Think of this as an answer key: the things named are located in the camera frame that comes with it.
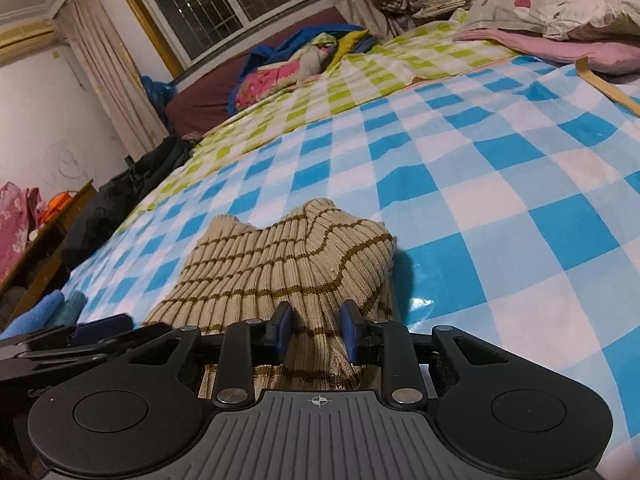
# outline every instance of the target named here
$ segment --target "folded clothing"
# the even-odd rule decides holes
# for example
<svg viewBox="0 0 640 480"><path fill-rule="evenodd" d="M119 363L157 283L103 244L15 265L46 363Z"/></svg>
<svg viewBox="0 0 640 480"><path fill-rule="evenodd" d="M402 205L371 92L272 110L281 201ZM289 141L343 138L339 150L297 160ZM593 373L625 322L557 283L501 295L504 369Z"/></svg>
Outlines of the folded clothing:
<svg viewBox="0 0 640 480"><path fill-rule="evenodd" d="M67 269L94 254L145 196L189 160L193 145L191 140L165 137L160 146L100 186L62 242L60 259Z"/></svg>
<svg viewBox="0 0 640 480"><path fill-rule="evenodd" d="M54 290L42 298L31 310L15 318L0 334L0 339L28 334L44 328L47 325L47 321L63 303L65 303L64 294L59 290Z"/></svg>
<svg viewBox="0 0 640 480"><path fill-rule="evenodd" d="M82 309L86 305L86 296L77 290L73 290L47 321L45 327L70 326L76 324Z"/></svg>
<svg viewBox="0 0 640 480"><path fill-rule="evenodd" d="M265 229L217 216L145 323L195 324L203 333L221 333L242 319L269 319L281 301L289 301L295 321L286 362L256 368L256 393L367 386L369 378L347 359L338 309L352 299L370 319L391 317L393 254L393 237L382 224L345 213L325 198ZM200 396L210 397L214 370L207 368Z"/></svg>

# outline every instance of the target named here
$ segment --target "pillowcase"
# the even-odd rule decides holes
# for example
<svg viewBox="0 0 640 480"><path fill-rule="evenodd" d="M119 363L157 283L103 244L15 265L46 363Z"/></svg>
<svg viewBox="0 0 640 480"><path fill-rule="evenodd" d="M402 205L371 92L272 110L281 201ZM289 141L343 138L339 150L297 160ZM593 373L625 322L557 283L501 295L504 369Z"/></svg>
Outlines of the pillowcase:
<svg viewBox="0 0 640 480"><path fill-rule="evenodd" d="M476 0L460 30L529 30L553 40L640 36L640 0Z"/></svg>
<svg viewBox="0 0 640 480"><path fill-rule="evenodd" d="M589 67L605 74L621 75L640 71L640 39L635 42L555 41L527 32L477 28L457 32L453 41L459 40L494 40L518 52L560 63L573 63L587 56Z"/></svg>
<svg viewBox="0 0 640 480"><path fill-rule="evenodd" d="M331 60L331 63L327 66L327 70L332 69L334 66L338 64L338 62L350 53L353 48L360 42L362 38L364 38L369 33L368 30L354 30L353 32L349 32L345 34L343 37L338 40L338 49L335 51L334 58Z"/></svg>

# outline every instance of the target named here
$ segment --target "white wall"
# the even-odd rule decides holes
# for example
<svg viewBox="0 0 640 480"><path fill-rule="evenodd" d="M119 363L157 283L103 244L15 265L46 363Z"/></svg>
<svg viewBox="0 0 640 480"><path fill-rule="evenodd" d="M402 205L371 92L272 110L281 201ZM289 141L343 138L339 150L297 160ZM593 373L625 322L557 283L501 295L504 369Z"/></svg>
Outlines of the white wall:
<svg viewBox="0 0 640 480"><path fill-rule="evenodd" d="M0 185L45 200L126 169L127 152L67 46L0 67Z"/></svg>

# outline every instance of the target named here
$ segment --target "circular pad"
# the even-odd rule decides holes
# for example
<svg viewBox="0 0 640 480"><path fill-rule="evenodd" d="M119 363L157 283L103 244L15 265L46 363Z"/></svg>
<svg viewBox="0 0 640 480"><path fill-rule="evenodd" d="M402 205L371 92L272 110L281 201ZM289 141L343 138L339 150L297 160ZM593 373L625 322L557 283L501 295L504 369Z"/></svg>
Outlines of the circular pad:
<svg viewBox="0 0 640 480"><path fill-rule="evenodd" d="M526 433L552 430L566 416L566 408L560 400L536 390L502 394L492 402L491 411L507 428Z"/></svg>
<svg viewBox="0 0 640 480"><path fill-rule="evenodd" d="M131 392L111 390L85 397L74 409L82 427L97 433L116 433L139 423L149 411L143 397Z"/></svg>

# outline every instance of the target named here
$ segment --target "blue checkered bed sheet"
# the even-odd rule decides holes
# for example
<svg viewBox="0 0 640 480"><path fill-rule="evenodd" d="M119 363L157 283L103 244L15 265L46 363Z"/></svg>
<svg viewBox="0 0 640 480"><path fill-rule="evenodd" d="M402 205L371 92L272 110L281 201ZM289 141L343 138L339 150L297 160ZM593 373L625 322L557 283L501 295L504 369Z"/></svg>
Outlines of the blue checkered bed sheet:
<svg viewBox="0 0 640 480"><path fill-rule="evenodd" d="M594 388L614 415L599 471L640 478L640 120L571 66L520 56L301 127L144 213L65 293L88 296L81 321L140 322L215 215L264 227L319 196L397 237L411 330L453 324Z"/></svg>

